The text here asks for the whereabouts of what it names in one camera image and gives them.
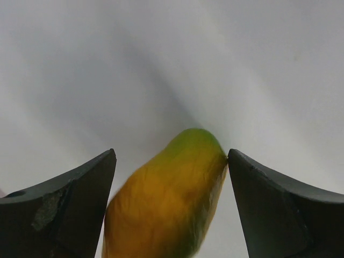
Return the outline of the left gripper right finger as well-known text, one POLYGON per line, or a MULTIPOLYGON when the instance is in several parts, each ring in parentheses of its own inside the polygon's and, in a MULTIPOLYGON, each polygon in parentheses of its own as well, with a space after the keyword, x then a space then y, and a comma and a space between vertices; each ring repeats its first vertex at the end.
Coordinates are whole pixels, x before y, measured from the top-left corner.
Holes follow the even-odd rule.
POLYGON ((343 195, 230 149, 230 177, 249 257, 343 257, 343 195))

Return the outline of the yellow orange mango toy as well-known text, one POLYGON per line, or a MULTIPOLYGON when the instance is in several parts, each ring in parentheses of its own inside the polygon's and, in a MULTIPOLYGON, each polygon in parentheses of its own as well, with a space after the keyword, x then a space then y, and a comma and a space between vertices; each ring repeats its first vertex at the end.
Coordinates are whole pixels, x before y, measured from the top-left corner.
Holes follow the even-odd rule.
POLYGON ((182 131, 109 202, 102 257, 193 257, 208 232, 227 156, 201 128, 182 131))

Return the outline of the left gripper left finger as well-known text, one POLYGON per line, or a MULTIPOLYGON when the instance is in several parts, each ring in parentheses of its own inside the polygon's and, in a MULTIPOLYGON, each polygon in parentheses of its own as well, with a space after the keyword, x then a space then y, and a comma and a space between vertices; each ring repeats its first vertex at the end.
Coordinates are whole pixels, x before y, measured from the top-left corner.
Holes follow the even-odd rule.
POLYGON ((94 257, 116 162, 109 149, 1 198, 1 257, 94 257))

